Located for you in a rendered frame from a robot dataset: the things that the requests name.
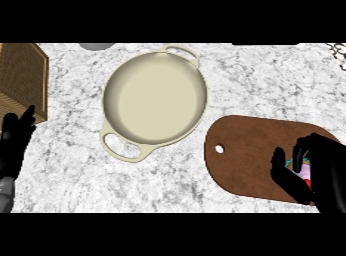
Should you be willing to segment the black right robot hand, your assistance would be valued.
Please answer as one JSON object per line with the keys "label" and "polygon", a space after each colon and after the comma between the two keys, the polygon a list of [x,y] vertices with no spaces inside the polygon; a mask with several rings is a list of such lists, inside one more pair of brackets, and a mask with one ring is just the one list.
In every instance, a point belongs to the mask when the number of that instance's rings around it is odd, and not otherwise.
{"label": "black right robot hand", "polygon": [[286,151],[276,148],[271,176],[295,200],[315,206],[321,213],[346,213],[346,145],[312,133],[298,139],[293,148],[293,169],[302,171],[302,161],[311,161],[310,189],[302,178],[286,168]]}

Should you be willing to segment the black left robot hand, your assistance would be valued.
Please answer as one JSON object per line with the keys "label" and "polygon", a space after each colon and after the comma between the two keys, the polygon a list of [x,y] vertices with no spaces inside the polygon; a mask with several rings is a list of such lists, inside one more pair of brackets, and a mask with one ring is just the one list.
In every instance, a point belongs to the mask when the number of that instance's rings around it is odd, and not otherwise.
{"label": "black left robot hand", "polygon": [[19,116],[8,113],[2,122],[0,134],[0,180],[5,177],[19,178],[25,153],[36,131],[35,106]]}

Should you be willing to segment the pink frosted cupcake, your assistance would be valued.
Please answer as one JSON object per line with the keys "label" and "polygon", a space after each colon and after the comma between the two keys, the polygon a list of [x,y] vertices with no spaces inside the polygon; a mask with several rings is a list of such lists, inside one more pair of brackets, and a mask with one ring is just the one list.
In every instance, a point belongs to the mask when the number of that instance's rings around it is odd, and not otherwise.
{"label": "pink frosted cupcake", "polygon": [[307,182],[310,189],[312,189],[312,181],[311,181],[311,161],[308,158],[304,158],[302,161],[302,171],[299,173],[295,172],[293,169],[293,158],[290,158],[286,162],[286,168],[302,178]]}

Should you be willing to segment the brown wooden cutting board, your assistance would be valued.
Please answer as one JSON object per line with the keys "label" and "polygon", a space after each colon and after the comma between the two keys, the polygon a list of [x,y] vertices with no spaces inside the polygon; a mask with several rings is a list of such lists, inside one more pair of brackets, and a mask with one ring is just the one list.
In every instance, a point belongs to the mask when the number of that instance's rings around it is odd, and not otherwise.
{"label": "brown wooden cutting board", "polygon": [[240,115],[218,119],[205,143],[206,166],[218,185],[236,195],[295,203],[273,180],[271,159],[277,147],[290,159],[298,138],[312,133],[339,141],[323,127],[310,123]]}

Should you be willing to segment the cream oval pot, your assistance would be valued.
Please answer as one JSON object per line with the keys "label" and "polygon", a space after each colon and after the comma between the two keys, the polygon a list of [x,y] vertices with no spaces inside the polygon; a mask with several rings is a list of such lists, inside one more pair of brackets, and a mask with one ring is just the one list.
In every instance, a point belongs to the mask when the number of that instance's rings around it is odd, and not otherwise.
{"label": "cream oval pot", "polygon": [[200,58],[157,51],[128,60],[115,71],[103,96],[101,136],[118,135],[140,148],[143,161],[153,151],[181,141],[197,128],[208,107],[208,84]]}

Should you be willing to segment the brown wicker basket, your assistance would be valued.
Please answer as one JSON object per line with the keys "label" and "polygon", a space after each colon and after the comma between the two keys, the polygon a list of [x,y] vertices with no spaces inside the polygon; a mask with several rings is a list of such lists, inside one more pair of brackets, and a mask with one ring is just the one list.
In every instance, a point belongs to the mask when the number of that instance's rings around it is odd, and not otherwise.
{"label": "brown wicker basket", "polygon": [[0,43],[0,132],[7,113],[36,106],[36,122],[48,120],[50,58],[35,43]]}

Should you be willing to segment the grey round object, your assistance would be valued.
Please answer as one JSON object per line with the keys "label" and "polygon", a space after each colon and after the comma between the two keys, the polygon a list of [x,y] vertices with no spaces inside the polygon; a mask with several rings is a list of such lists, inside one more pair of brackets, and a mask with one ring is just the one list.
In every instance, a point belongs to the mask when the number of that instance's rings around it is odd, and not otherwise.
{"label": "grey round object", "polygon": [[79,45],[90,51],[101,51],[109,49],[116,43],[79,43]]}

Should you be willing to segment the black flat object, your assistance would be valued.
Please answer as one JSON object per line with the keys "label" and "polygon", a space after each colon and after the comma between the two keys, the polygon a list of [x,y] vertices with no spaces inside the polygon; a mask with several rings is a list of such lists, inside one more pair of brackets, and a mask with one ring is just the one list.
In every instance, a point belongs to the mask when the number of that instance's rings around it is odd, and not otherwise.
{"label": "black flat object", "polygon": [[296,46],[299,43],[279,43],[279,44],[267,44],[267,43],[259,43],[259,44],[240,44],[240,43],[231,43],[236,46]]}

